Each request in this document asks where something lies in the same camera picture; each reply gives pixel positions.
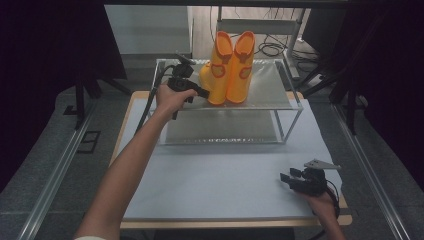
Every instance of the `human hand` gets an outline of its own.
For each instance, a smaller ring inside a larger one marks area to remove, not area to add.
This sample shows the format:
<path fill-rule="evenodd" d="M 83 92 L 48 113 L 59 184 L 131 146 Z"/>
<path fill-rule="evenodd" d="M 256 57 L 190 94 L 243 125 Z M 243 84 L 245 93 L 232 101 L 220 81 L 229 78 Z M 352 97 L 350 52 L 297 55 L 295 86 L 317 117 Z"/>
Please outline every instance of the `human hand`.
<path fill-rule="evenodd" d="M 197 96 L 197 92 L 193 89 L 189 89 L 184 92 L 175 92 L 170 89 L 166 83 L 159 85 L 156 94 L 156 110 L 155 113 L 163 114 L 166 117 L 166 120 L 170 120 L 172 118 L 172 114 L 178 110 L 180 110 L 184 101 L 188 97 Z"/>
<path fill-rule="evenodd" d="M 324 192 L 319 197 L 309 196 L 299 192 L 297 192 L 297 194 L 302 196 L 309 203 L 309 206 L 320 220 L 336 218 L 336 210 L 334 208 L 333 200 L 327 192 Z"/>

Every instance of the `orange rain boot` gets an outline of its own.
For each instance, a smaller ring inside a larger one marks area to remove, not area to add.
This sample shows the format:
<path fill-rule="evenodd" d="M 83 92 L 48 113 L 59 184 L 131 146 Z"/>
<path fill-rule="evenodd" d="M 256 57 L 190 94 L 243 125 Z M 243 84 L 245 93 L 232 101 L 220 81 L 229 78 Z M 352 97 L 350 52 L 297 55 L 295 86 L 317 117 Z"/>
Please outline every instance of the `orange rain boot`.
<path fill-rule="evenodd" d="M 219 105 L 225 102 L 232 55 L 230 36 L 226 32 L 217 32 L 211 60 L 199 72 L 200 85 L 210 91 L 208 101 L 211 104 Z"/>
<path fill-rule="evenodd" d="M 249 31 L 244 32 L 239 37 L 234 47 L 231 75 L 227 89 L 227 99 L 233 103 L 243 102 L 249 93 L 254 48 L 255 35 Z"/>

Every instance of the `black curtain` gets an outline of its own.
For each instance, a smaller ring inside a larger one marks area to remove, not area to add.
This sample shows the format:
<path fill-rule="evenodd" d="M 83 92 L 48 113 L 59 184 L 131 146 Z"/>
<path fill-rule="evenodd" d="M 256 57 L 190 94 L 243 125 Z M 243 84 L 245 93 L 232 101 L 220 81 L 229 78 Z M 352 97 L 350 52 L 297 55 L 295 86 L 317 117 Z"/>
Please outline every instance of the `black curtain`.
<path fill-rule="evenodd" d="M 422 189 L 423 11 L 419 1 L 390 7 L 354 74 L 359 93 L 369 103 L 366 117 Z"/>
<path fill-rule="evenodd" d="M 1 190 L 77 74 L 126 78 L 103 4 L 59 2 L 0 3 Z"/>

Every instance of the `white wall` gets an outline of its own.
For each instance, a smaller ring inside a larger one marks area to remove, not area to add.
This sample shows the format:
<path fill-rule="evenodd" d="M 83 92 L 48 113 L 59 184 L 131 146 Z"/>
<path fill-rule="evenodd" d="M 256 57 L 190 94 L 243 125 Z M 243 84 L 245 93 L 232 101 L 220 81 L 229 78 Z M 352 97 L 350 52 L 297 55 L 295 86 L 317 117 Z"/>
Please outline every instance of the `white wall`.
<path fill-rule="evenodd" d="M 191 53 L 191 7 L 105 5 L 121 54 Z"/>

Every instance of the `forearm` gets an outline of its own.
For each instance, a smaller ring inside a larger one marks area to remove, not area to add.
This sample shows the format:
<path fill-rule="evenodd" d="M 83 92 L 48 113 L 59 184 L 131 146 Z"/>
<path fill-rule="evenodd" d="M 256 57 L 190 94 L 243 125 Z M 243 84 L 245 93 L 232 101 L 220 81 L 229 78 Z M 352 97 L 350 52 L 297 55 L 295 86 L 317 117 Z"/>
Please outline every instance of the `forearm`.
<path fill-rule="evenodd" d="M 329 240 L 345 240 L 344 233 L 334 216 L 318 217 Z"/>
<path fill-rule="evenodd" d="M 121 151 L 104 175 L 92 205 L 83 220 L 91 224 L 82 224 L 83 226 L 102 229 L 103 227 L 99 227 L 100 225 L 109 225 L 107 236 L 119 234 L 122 217 L 137 190 L 167 120 L 164 113 L 155 112 Z M 101 234 L 104 232 L 94 232 L 93 234 L 102 237 Z"/>

